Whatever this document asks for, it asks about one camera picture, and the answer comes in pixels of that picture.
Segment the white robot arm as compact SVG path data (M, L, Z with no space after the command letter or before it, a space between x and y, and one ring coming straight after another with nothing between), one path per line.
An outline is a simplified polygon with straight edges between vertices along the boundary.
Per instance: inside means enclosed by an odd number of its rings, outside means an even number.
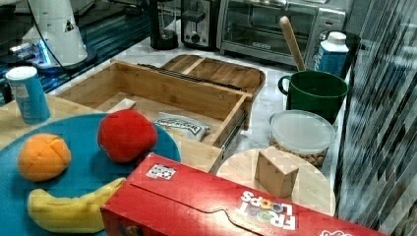
M38 70L77 70L96 57L84 43L71 0L28 0L33 27L23 37Z

